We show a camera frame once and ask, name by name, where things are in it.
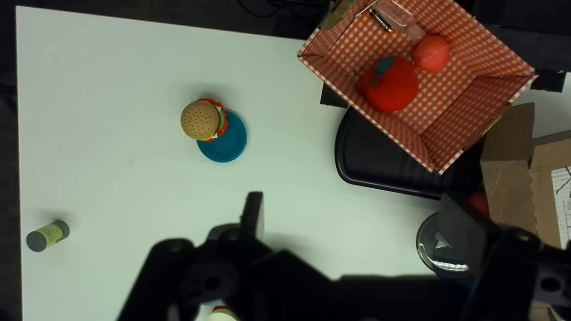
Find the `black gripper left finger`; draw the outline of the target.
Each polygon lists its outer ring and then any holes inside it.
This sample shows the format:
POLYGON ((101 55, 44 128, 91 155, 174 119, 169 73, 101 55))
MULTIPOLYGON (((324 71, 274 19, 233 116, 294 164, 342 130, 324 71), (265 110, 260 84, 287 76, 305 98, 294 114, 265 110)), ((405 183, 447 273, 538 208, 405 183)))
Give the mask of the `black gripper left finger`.
POLYGON ((239 228, 244 235, 255 235, 258 232, 262 217, 262 200, 264 194, 260 191, 251 191, 246 196, 242 214, 239 219, 239 228))

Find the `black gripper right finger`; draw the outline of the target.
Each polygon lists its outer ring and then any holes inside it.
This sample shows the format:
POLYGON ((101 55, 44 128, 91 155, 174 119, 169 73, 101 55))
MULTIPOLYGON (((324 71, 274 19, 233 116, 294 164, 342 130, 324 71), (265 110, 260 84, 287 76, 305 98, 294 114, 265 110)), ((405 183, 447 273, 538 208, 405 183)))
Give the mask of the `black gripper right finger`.
POLYGON ((501 232, 456 192, 442 194, 437 230, 451 246, 453 258, 465 264, 471 276, 481 274, 490 246, 501 232))

